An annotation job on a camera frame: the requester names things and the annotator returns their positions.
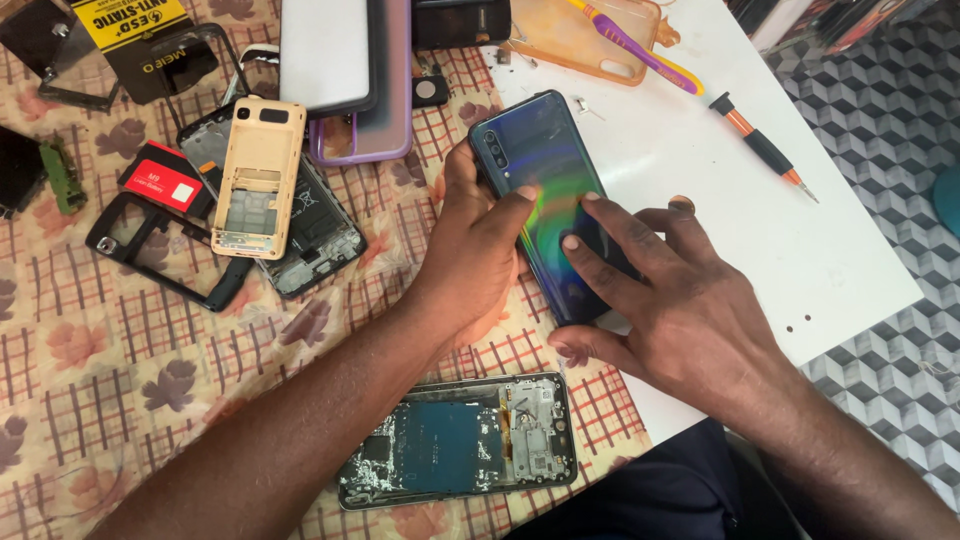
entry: table surface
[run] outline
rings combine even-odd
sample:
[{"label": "table surface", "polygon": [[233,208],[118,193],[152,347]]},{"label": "table surface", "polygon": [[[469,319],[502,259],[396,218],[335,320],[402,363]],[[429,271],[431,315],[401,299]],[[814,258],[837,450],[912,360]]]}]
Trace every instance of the table surface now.
[{"label": "table surface", "polygon": [[[655,50],[696,74],[703,97],[650,71],[628,87],[543,61],[534,69],[516,54],[512,65],[498,66],[487,47],[501,99],[510,106],[548,88],[563,93],[604,187],[629,211],[662,208],[678,194],[692,199],[717,252],[750,278],[795,365],[920,300],[920,288],[726,6],[687,0],[662,12],[680,42]],[[725,91],[793,162],[820,205],[778,178],[708,109]],[[575,97],[595,113],[578,114]],[[629,328],[613,316],[604,325]],[[703,418],[627,379],[655,444]]]},{"label": "table surface", "polygon": [[[184,6],[195,22],[224,26],[237,51],[278,43],[276,0]],[[138,107],[121,96],[109,113],[43,102],[36,99],[37,76],[3,53],[0,123],[26,135],[61,135],[90,200],[62,216],[47,186],[24,213],[0,224],[0,539],[83,537],[210,423],[395,303],[417,273],[442,205],[444,155],[470,125],[502,108],[477,49],[421,53],[442,67],[452,95],[444,107],[414,111],[413,152],[325,170],[365,231],[367,253],[294,302],[281,301],[254,269],[233,303],[213,314],[84,246],[137,149],[147,139],[173,144],[163,102]],[[222,90],[226,81],[216,73],[212,86]],[[276,92],[269,77],[252,86]],[[203,82],[178,96],[175,107],[209,112],[216,101],[210,90]],[[134,225],[121,224],[118,233]],[[146,257],[188,283],[215,280],[224,262],[174,236],[154,238]],[[500,537],[651,448],[620,374],[597,361],[564,369],[545,343],[552,328],[537,284],[526,276],[498,325],[452,351],[424,382],[564,371],[580,462],[574,484],[369,512],[341,510],[327,489],[292,538]]]}]

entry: orange screwdriver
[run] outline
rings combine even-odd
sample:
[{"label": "orange screwdriver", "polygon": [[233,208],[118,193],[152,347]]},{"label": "orange screwdriver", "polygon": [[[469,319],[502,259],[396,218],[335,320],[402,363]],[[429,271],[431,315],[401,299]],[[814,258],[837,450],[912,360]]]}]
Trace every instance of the orange screwdriver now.
[{"label": "orange screwdriver", "polygon": [[800,175],[793,169],[793,164],[786,158],[783,152],[774,146],[774,143],[770,142],[770,139],[767,138],[766,135],[762,134],[759,130],[755,130],[754,127],[750,125],[750,122],[747,122],[747,120],[736,111],[733,102],[730,101],[729,92],[724,93],[724,95],[711,103],[710,108],[730,120],[730,123],[743,134],[743,140],[747,143],[747,146],[750,146],[767,165],[770,165],[770,168],[772,168],[774,172],[784,177],[791,184],[802,189],[815,203],[820,204],[820,201],[817,201],[817,198],[813,196],[813,192],[804,184],[804,181],[800,180]]}]

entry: white table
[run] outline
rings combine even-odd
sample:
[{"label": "white table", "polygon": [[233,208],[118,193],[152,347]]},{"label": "white table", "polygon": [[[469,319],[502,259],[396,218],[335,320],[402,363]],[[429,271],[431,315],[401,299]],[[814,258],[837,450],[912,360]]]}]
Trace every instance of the white table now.
[{"label": "white table", "polygon": [[[649,70],[629,87],[545,61],[534,69],[516,54],[512,65],[498,66],[496,49],[486,47],[504,105],[548,88],[565,95],[604,187],[627,210],[662,208],[677,194],[692,199],[717,252],[750,278],[795,365],[920,300],[920,288],[726,6],[684,0],[663,13],[682,41],[655,50],[700,77],[707,95],[691,96]],[[820,205],[778,178],[708,109],[724,91],[793,162]],[[578,114],[573,97],[599,116]],[[625,328],[616,317],[602,322]],[[654,444],[703,418],[625,377]]]}]

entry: beige phone housing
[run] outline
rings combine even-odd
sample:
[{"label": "beige phone housing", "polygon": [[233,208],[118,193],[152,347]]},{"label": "beige phone housing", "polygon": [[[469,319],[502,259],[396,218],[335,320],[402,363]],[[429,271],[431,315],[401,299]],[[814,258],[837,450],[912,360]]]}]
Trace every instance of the beige phone housing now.
[{"label": "beige phone housing", "polygon": [[305,124],[303,105],[237,100],[213,219],[214,253],[283,257]]}]

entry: purple phone case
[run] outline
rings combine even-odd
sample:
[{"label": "purple phone case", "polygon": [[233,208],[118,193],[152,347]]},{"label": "purple phone case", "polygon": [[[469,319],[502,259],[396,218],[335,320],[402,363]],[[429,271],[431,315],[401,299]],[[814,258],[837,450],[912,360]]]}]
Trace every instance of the purple phone case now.
[{"label": "purple phone case", "polygon": [[[356,154],[358,137],[364,136],[364,134],[358,133],[358,121],[357,113],[353,114],[353,137],[352,143],[350,146],[350,155],[342,158],[324,158],[324,121],[322,119],[311,120],[309,123],[310,133],[309,133],[309,145],[310,145],[310,157],[324,167],[330,166],[339,166],[339,165],[354,165],[356,163],[368,163],[371,161],[381,161],[381,160],[395,160],[397,158],[402,158],[410,152],[410,148],[413,145],[413,89],[412,89],[412,74],[411,74],[411,54],[409,52],[410,42],[411,42],[411,27],[410,27],[410,0],[383,0],[385,3],[386,10],[386,23],[387,23],[387,33],[388,33],[388,59],[394,51],[405,51],[406,54],[403,55],[402,67],[402,77],[397,78],[395,74],[398,74],[398,68],[395,65],[396,62],[390,64],[388,69],[390,70],[390,84],[391,92],[397,92],[397,95],[402,95],[402,107],[399,113],[391,111],[391,122],[392,127],[396,127],[396,122],[400,121],[402,118],[403,122],[403,140],[402,141],[393,141],[390,144],[385,144],[385,148],[382,150],[376,150],[373,152],[368,152],[365,154]],[[393,32],[393,29],[397,25],[402,24],[402,32]],[[397,88],[396,83],[400,81],[403,85],[403,88]],[[387,100],[387,103],[380,102],[373,106],[373,111],[376,111],[377,108],[389,107],[391,105],[390,101]]]}]

